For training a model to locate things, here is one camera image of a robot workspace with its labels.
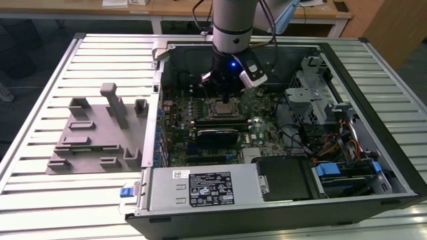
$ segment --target warning label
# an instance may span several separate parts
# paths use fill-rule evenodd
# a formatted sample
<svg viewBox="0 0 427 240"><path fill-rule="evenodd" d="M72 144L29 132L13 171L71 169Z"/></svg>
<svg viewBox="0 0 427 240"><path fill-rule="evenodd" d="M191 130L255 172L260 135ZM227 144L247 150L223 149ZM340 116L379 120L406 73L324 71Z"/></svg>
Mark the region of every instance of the warning label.
<svg viewBox="0 0 427 240"><path fill-rule="evenodd" d="M190 174L190 205L208 207L235 204L231 172Z"/></svg>

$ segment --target blue tab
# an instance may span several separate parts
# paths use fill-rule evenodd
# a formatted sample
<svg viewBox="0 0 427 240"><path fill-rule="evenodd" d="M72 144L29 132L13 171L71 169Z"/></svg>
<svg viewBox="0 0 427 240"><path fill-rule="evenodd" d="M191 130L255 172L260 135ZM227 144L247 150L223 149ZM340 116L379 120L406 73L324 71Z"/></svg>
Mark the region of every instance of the blue tab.
<svg viewBox="0 0 427 240"><path fill-rule="evenodd" d="M134 197L134 187L123 187L120 189L120 198L132 198Z"/></svg>
<svg viewBox="0 0 427 240"><path fill-rule="evenodd" d="M323 176L323 175L326 174L326 172L323 171L323 169L322 169L322 166L320 166L320 165L315 167L315 171L316 171L316 173L318 173L318 176L319 176L319 177L320 177L320 176Z"/></svg>
<svg viewBox="0 0 427 240"><path fill-rule="evenodd" d="M319 166L315 167L315 171L318 173L318 176L342 174L338 164L332 162L320 163Z"/></svg>
<svg viewBox="0 0 427 240"><path fill-rule="evenodd" d="M382 166L380 166L380 164L379 164L378 161L374 161L374 162L372 162L372 167L374 167L374 169L375 169L375 172L379 174L383 169L382 169Z"/></svg>

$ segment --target silver sheet metal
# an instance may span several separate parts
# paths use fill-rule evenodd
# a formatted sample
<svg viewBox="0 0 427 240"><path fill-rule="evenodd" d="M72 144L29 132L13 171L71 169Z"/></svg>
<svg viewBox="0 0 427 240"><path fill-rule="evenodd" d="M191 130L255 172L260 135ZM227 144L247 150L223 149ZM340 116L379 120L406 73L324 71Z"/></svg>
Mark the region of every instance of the silver sheet metal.
<svg viewBox="0 0 427 240"><path fill-rule="evenodd" d="M254 37L266 41L268 37ZM144 237L126 223L136 200L119 190L140 173L45 175L72 97L107 104L98 87L118 85L124 103L148 99L155 41L203 41L200 36L88 34L75 39L0 164L0 239L66 240ZM427 108L370 44L358 39L280 37L282 42L328 42L422 177L427 179ZM427 239L427 205L382 213L347 226L315 227L204 239Z"/></svg>

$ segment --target wooden desk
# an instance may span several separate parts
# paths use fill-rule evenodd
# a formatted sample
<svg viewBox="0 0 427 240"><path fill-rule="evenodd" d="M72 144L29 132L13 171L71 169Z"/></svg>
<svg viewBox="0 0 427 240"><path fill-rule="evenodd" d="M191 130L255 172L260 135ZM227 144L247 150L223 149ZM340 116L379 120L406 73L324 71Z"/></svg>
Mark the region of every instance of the wooden desk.
<svg viewBox="0 0 427 240"><path fill-rule="evenodd" d="M192 8L199 0L151 0L148 5L130 5L128 8L103 9L103 0L0 0L0 18L55 20L150 20L152 31L162 34L162 21L192 21ZM198 8L196 15L206 17L211 1ZM295 12L294 24L334 25L328 37L339 37L350 12L339 12L332 0L316 7L302 7Z"/></svg>

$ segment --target motherboard chip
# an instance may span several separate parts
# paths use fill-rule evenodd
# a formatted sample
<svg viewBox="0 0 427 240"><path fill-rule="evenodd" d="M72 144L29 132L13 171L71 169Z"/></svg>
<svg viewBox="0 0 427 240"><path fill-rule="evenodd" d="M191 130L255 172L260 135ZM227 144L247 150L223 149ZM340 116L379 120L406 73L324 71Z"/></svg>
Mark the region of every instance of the motherboard chip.
<svg viewBox="0 0 427 240"><path fill-rule="evenodd" d="M215 110L218 114L232 114L232 105L231 103L216 101Z"/></svg>
<svg viewBox="0 0 427 240"><path fill-rule="evenodd" d="M211 119L242 119L239 113L239 99L231 98L228 103L222 99L212 99L208 106L208 116Z"/></svg>

